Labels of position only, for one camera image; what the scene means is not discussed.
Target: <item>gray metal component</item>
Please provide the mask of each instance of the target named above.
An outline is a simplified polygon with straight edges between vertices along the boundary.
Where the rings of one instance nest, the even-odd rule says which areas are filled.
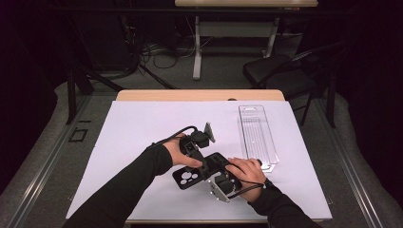
[[[229,198],[226,197],[226,195],[221,191],[221,189],[213,180],[209,179],[208,182],[210,184],[210,194],[214,195],[219,201],[229,202]]]

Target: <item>clear plastic box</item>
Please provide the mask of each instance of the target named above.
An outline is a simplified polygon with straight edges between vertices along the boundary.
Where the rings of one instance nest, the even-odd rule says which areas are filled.
[[[247,159],[261,160],[263,172],[272,172],[278,164],[278,154],[264,107],[262,105],[241,105],[239,109],[243,156]]]

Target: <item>hand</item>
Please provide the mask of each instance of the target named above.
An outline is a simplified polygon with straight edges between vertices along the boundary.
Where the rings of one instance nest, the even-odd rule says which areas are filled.
[[[228,161],[232,164],[226,165],[225,168],[240,180],[240,182],[242,183],[242,188],[240,190],[256,185],[256,183],[266,182],[266,176],[264,176],[263,172],[261,171],[260,163],[258,162],[258,160],[243,160],[234,158],[229,159]],[[241,194],[240,196],[249,202],[254,202],[258,199],[260,193],[261,187],[251,189]]]
[[[163,144],[163,146],[166,147],[166,149],[169,151],[169,154],[171,155],[173,165],[184,164],[192,168],[201,167],[201,161],[189,158],[181,152],[181,149],[179,148],[179,140],[182,136],[184,136],[183,133],[177,135],[174,139]]]

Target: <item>black sleeve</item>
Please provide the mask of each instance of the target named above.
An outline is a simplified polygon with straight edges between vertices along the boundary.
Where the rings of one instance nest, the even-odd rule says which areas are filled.
[[[123,227],[155,176],[171,167],[172,158],[163,145],[146,149],[95,192],[64,227]]]
[[[263,189],[258,199],[249,204],[259,215],[267,216],[269,223],[276,228],[321,227],[274,185]]]

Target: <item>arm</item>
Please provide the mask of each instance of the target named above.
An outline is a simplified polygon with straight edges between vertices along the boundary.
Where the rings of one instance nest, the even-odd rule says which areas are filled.
[[[256,183],[269,182],[261,171],[257,160],[231,159],[229,161],[234,165],[230,164],[225,168],[233,173],[241,182],[244,181],[242,182],[242,189]],[[282,194],[276,186],[273,184],[266,185],[269,186],[265,189],[252,189],[241,196],[248,201],[249,205],[259,215],[267,216],[270,224],[278,228],[320,227],[306,216],[290,198]]]
[[[164,174],[176,164],[202,165],[181,153],[179,140],[146,149],[94,193],[64,227],[123,227],[155,176]]]

